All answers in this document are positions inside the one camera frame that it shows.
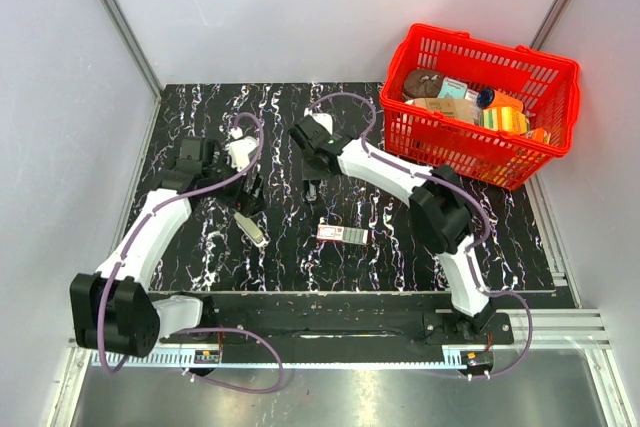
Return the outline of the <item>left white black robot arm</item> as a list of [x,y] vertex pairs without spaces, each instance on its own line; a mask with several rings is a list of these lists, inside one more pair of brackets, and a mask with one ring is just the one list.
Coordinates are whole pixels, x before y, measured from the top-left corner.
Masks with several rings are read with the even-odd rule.
[[199,343],[214,336],[217,320],[208,302],[186,294],[153,301],[148,289],[175,234],[206,198],[231,209],[236,225],[256,247],[266,245],[253,219],[265,207],[262,181],[247,180],[260,143],[239,131],[234,135],[227,145],[184,138],[178,156],[160,172],[115,250],[94,273],[72,280],[71,311],[79,346],[143,358],[159,340],[181,331]]

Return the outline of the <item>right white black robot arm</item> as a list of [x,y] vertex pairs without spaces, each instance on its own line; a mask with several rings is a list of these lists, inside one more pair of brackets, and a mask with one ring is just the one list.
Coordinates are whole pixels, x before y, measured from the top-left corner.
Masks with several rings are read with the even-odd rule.
[[447,165],[420,166],[394,157],[362,137],[331,133],[307,115],[289,135],[317,171],[367,182],[408,206],[415,241],[437,257],[451,292],[445,329],[476,343],[491,329],[489,290],[475,255],[471,196]]

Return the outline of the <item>beige white stapler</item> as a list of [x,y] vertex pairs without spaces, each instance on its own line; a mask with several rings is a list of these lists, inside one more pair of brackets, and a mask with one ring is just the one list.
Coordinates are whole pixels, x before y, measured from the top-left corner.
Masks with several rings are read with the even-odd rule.
[[257,248],[263,248],[267,245],[267,239],[259,228],[259,226],[249,217],[242,215],[239,212],[235,212],[233,215],[236,225],[244,233],[244,235],[253,243]]

